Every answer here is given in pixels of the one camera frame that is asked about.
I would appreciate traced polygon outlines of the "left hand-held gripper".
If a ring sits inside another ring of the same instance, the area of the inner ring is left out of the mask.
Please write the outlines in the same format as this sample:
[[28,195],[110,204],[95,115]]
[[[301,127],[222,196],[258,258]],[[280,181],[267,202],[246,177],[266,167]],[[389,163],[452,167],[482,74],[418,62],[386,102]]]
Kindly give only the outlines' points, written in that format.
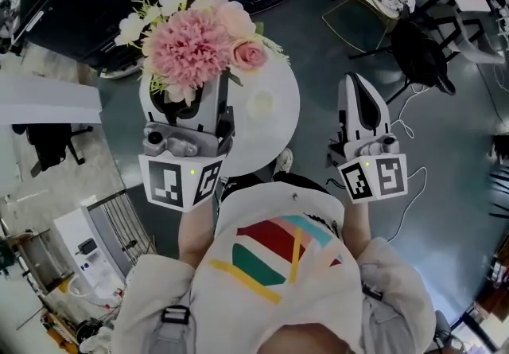
[[178,212],[190,212],[212,197],[235,136],[233,106],[227,106],[224,71],[196,91],[191,106],[176,119],[165,92],[151,92],[141,80],[139,98],[146,124],[138,156],[147,200]]

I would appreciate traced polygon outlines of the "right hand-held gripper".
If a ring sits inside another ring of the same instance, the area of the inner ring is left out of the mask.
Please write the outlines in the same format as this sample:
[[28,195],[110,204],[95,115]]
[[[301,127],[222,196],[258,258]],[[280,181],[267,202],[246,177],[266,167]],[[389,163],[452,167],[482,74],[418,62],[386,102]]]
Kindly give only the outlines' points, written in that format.
[[339,171],[352,203],[406,195],[406,155],[388,134],[390,116],[383,97],[360,74],[347,73],[340,81],[338,105],[344,141],[350,142],[329,143],[328,164]]

